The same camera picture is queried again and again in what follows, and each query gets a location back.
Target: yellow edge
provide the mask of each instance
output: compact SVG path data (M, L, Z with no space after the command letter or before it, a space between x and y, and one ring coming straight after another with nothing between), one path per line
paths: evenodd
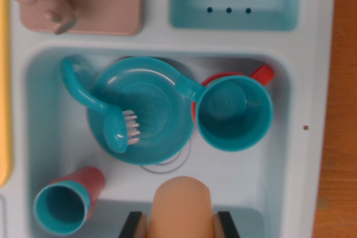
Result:
M8 7L9 0L0 0L0 188L13 168Z

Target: white plastic tray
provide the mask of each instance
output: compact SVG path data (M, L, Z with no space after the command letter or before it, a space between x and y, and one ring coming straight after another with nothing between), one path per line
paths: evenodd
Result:
M117 237L129 211L149 213L157 187L181 175L211 190L214 210L230 210L242 238L311 237L319 181L333 0L300 0L292 31L174 28L170 0L144 0L134 37L36 33L11 3L15 168L0 189L1 238L51 237L34 222L32 202L47 183L79 167L103 171L107 184L92 218L72 237ZM197 81L219 71L249 74L265 62L274 120L257 145L236 153L207 145L197 130L186 162L156 174L107 155L91 136L85 108L65 90L60 60L78 54L91 76L126 56L153 56Z

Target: pink faucet base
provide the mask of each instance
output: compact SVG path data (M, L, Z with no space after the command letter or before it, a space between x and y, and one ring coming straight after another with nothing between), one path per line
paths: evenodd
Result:
M142 0L71 0L78 18L68 32L102 35L137 34L142 26ZM34 6L21 3L21 21L32 31L52 32Z

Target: toothbrush bristles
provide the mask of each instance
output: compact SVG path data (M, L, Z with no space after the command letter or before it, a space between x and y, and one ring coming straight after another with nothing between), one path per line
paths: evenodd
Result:
M127 125L127 128L137 128L139 126L139 124L136 123L134 120L127 122L126 125Z
M135 137L140 134L140 131L137 129L139 124L135 121L138 116L132 110L124 111L123 115L128 129L128 145L135 144L140 140L138 137Z
M134 120L134 119L137 119L138 117L136 115L131 115L131 116L126 116L125 117L125 120L126 121L129 121L129 120Z
M139 141L139 138L132 138L128 140L128 145L135 144Z
M124 116L129 116L129 115L133 115L133 114L135 114L135 113L133 111L131 111L131 110L126 110L126 111L123 112Z

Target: toy sink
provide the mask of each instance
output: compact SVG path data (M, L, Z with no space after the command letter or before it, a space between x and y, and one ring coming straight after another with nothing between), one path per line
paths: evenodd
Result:
M107 184L92 217L71 237L117 237L129 211L149 214L155 190L176 176L205 183L214 211L230 211L242 238L311 237L333 0L143 3L142 31L125 37L32 32L20 21L20 5L11 2L14 169L0 189L0 238L52 237L35 223L35 195L87 165L99 168ZM70 55L81 63L79 79L87 89L128 56L161 59L199 82L221 71L249 75L269 64L275 72L267 86L272 126L259 143L240 152L214 149L195 129L182 163L173 157L159 172L157 166L121 162L101 149L86 109L63 85L61 59Z

